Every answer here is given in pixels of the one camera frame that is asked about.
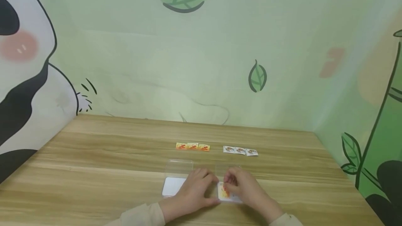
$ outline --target card with illustration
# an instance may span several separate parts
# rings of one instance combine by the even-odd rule
[[[235,154],[246,155],[246,150],[243,149],[243,148],[235,147],[235,148],[234,148],[234,152],[235,152]]]
[[[235,148],[230,146],[224,146],[224,153],[234,154]]]
[[[176,143],[176,149],[186,149],[186,147],[187,143],[181,143],[181,142]]]
[[[236,202],[236,203],[242,203],[240,198],[235,195],[231,194],[224,186],[223,182],[219,182],[217,185],[218,188],[218,199],[224,202]]]
[[[218,198],[219,200],[230,199],[230,192],[225,188],[223,182],[218,183]]]
[[[187,149],[198,149],[198,143],[187,143]]]
[[[205,152],[209,152],[210,147],[211,147],[211,146],[206,145],[206,144],[199,144],[199,145],[198,145],[198,150],[205,151]]]
[[[254,149],[246,149],[246,155],[247,156],[258,156],[257,150]]]

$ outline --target child's hand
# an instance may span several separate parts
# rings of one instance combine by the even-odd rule
[[[265,192],[251,173],[238,167],[230,168],[225,174],[224,183],[226,189],[258,211],[268,223],[284,214],[280,205]]]
[[[165,223],[196,212],[200,208],[218,205],[220,203],[218,198],[204,197],[207,188],[218,181],[218,178],[206,168],[193,170],[174,197],[159,202]]]

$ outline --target panda drawing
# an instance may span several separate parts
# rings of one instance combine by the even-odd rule
[[[0,0],[0,183],[88,107],[49,63],[56,46],[39,0]]]

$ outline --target wooden table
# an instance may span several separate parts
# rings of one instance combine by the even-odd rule
[[[176,142],[211,152],[175,150]],[[259,157],[224,154],[256,149]],[[161,199],[167,160],[211,169],[238,163],[305,226],[383,225],[313,133],[81,115],[0,184],[2,226],[103,226]],[[221,204],[170,225],[264,225],[243,205]]]

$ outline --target beige sleeve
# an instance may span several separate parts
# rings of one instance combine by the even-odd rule
[[[143,204],[122,213],[120,218],[105,226],[164,226],[165,218],[159,203]]]
[[[270,223],[269,226],[303,226],[303,225],[294,215],[288,215],[287,213],[285,213],[283,216]]]

